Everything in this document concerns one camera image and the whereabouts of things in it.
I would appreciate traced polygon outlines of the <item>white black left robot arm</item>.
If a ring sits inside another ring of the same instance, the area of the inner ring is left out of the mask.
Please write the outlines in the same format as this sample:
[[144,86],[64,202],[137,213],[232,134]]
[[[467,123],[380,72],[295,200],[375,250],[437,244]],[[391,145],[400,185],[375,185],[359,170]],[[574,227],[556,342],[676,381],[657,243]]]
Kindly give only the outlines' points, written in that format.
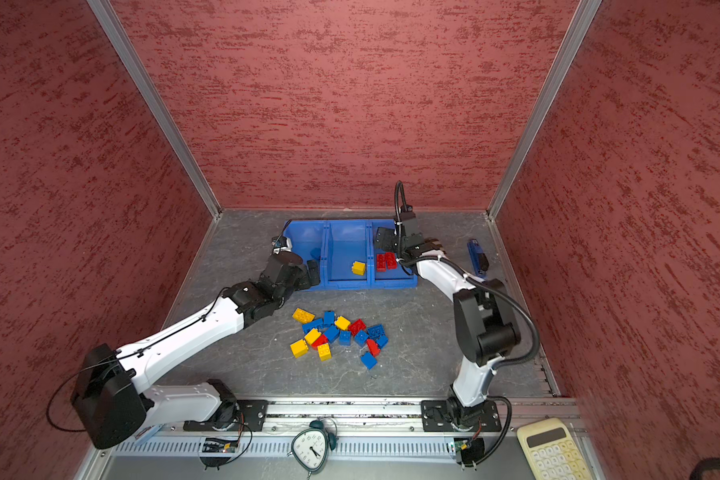
[[225,431],[238,426],[237,399],[223,381],[159,386],[158,380],[213,343],[273,315],[293,293],[320,282],[319,263],[290,251],[270,255],[259,278],[222,288],[206,307],[140,341],[101,344],[73,376],[70,403],[99,450],[178,422]]

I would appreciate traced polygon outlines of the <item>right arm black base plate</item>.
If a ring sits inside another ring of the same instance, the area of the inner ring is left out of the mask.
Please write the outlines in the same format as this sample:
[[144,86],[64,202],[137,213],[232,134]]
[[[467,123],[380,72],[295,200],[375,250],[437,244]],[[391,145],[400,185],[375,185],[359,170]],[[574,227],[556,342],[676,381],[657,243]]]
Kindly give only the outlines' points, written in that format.
[[455,397],[420,403],[425,432],[499,432],[502,429],[496,403],[486,400],[464,407]]

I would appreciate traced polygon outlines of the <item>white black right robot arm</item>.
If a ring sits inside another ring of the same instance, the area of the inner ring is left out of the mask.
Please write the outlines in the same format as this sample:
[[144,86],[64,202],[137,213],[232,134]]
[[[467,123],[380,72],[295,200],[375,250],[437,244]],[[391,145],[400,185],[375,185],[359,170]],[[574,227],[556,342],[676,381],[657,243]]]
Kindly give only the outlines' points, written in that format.
[[505,293],[502,282],[467,272],[418,231],[409,235],[400,223],[381,227],[374,235],[374,246],[393,254],[401,267],[432,283],[452,301],[462,362],[444,417],[458,429],[477,425],[497,371],[538,355],[540,336],[534,321]]

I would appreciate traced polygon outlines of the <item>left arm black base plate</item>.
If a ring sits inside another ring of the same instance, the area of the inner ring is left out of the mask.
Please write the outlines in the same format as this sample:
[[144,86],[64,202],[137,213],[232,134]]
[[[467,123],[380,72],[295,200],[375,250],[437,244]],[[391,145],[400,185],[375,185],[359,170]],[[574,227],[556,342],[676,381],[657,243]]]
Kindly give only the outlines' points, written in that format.
[[269,402],[266,400],[223,401],[209,420],[185,421],[183,430],[188,432],[241,432],[250,429],[260,432],[267,415]]

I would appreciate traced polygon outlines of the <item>yellow lego brick pile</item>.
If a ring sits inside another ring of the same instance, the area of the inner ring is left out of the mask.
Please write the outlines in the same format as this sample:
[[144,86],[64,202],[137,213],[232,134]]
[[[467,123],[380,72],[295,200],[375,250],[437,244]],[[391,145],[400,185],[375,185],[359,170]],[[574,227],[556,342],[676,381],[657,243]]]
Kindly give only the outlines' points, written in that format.
[[344,316],[339,316],[334,321],[334,325],[341,331],[347,331],[351,325],[351,322]]

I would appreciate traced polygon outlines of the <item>red lego brick long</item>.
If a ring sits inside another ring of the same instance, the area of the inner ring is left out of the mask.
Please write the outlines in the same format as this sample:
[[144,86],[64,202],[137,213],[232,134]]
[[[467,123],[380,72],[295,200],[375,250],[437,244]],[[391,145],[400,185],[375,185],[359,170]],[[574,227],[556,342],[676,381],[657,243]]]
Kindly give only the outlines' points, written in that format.
[[376,272],[388,272],[398,267],[397,257],[392,252],[378,253],[375,258]]

